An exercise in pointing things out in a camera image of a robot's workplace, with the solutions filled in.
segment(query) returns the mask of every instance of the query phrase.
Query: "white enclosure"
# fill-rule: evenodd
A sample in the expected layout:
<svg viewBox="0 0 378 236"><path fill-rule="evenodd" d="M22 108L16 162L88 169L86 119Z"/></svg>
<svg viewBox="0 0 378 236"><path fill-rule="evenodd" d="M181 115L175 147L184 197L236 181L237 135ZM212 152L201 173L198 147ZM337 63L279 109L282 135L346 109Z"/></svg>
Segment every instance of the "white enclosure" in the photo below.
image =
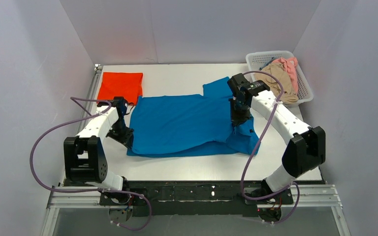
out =
<svg viewBox="0 0 378 236"><path fill-rule="evenodd" d="M287 50L314 92L305 122L327 133L323 177L337 185L352 235L378 235L378 1L0 0L0 235L39 235L49 192L29 154L77 118L93 64L245 62ZM57 184L66 136L36 152Z"/></svg>

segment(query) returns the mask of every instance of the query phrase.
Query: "garment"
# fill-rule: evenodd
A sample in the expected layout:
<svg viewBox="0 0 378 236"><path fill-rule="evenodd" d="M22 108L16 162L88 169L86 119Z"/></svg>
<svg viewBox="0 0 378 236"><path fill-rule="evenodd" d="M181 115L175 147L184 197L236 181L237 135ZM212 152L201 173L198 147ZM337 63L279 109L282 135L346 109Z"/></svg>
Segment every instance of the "garment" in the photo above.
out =
<svg viewBox="0 0 378 236"><path fill-rule="evenodd" d="M282 84L284 93L281 96L281 101L283 103L292 104L298 101L298 96L296 95L295 89L292 86L288 73L284 71L282 63L271 63L267 67L263 68L262 71L273 75ZM278 96L280 94L280 86L270 76L255 73L254 77L256 80L262 80L264 83L266 83L275 96Z"/></svg>
<svg viewBox="0 0 378 236"><path fill-rule="evenodd" d="M270 63L273 62L274 59L275 59L275 57L270 58L269 62L267 62L264 66L260 67L258 70L262 70L263 68L265 68L266 66L268 66Z"/></svg>
<svg viewBox="0 0 378 236"><path fill-rule="evenodd" d="M213 98L232 98L232 92L227 82L229 77L203 85L203 96Z"/></svg>
<svg viewBox="0 0 378 236"><path fill-rule="evenodd" d="M131 115L132 152L138 155L187 156L185 150L204 145L191 155L213 154L208 144L225 143L232 134L226 99L184 96L140 97ZM236 153L226 148L224 153Z"/></svg>
<svg viewBox="0 0 378 236"><path fill-rule="evenodd" d="M131 115L130 156L251 154L258 137L252 118L232 127L228 77L203 86L204 96L141 97Z"/></svg>
<svg viewBox="0 0 378 236"><path fill-rule="evenodd" d="M143 73L104 72L97 98L99 100L111 100L115 96L121 96L128 103L136 105L138 97L143 95L142 80Z"/></svg>
<svg viewBox="0 0 378 236"><path fill-rule="evenodd" d="M272 63L282 63L283 69L287 72L290 77L290 82L292 83L293 89L296 93L298 93L298 75L296 74L295 67L298 65L298 60L296 57L292 58L278 58L274 60Z"/></svg>
<svg viewBox="0 0 378 236"><path fill-rule="evenodd" d="M225 98L226 106L228 106L229 109L228 99L232 98L232 92L227 84L228 80L229 77L225 77L212 83L203 85L203 96ZM251 119L247 120L243 124L234 127L233 132L226 140L226 143L229 147L238 150L238 152L246 154L252 153L257 142L258 136L254 131L253 117L251 117Z"/></svg>

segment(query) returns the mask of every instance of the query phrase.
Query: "white table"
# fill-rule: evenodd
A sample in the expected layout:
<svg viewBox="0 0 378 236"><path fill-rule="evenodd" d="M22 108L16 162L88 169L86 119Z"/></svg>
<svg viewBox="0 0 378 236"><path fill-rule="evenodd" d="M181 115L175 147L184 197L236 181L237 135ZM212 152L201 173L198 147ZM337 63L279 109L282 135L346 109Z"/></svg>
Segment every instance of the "white table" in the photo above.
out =
<svg viewBox="0 0 378 236"><path fill-rule="evenodd" d="M202 85L223 77L248 71L246 64L174 64L174 65L110 65L104 72L142 72L143 95L203 94ZM97 97L102 79L97 83ZM298 106L289 108L302 119ZM254 129L260 135L266 120L253 109ZM131 115L125 117L129 125ZM247 155L210 155L194 157L147 158L127 156L126 148L107 138L103 143L109 170L128 180L240 180ZM262 180L282 164L286 145L279 133L270 126L263 143L247 171L246 180ZM319 168L307 172L299 180L322 180Z"/></svg>

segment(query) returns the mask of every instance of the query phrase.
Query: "orange cloth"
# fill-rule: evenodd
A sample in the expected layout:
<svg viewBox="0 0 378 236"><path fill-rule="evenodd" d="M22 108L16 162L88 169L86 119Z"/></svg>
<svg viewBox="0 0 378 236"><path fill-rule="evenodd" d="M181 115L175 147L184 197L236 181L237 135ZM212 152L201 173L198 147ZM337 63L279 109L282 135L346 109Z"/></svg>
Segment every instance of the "orange cloth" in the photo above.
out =
<svg viewBox="0 0 378 236"><path fill-rule="evenodd" d="M98 99L111 100L116 96L124 97L128 103L137 105L138 97L143 95L142 81L143 73L104 72Z"/></svg>
<svg viewBox="0 0 378 236"><path fill-rule="evenodd" d="M298 65L298 60L296 57L284 59L278 58L274 60L272 63L282 63L283 70L287 72L290 77L290 82L292 83L293 89L296 93L298 93L298 76L296 75L295 67Z"/></svg>

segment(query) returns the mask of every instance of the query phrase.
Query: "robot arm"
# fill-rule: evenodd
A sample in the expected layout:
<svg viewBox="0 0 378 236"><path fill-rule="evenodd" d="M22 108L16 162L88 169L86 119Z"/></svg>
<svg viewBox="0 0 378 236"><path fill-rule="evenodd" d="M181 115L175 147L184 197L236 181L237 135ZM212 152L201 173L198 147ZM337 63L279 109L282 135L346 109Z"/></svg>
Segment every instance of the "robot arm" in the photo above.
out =
<svg viewBox="0 0 378 236"><path fill-rule="evenodd" d="M106 136L131 148L133 130L126 127L124 115L127 101L115 97L112 107L104 114L92 119L75 137L64 141L64 164L66 178L94 185L101 189L124 190L124 177L108 170L102 143ZM99 103L97 113L106 109Z"/></svg>
<svg viewBox="0 0 378 236"><path fill-rule="evenodd" d="M228 85L233 92L231 121L234 126L251 118L250 107L268 120L276 97L262 81L248 82L243 74L231 77ZM274 193L291 184L299 176L325 162L325 132L299 120L285 106L277 106L272 126L279 132L287 147L282 165L261 185L261 196Z"/></svg>

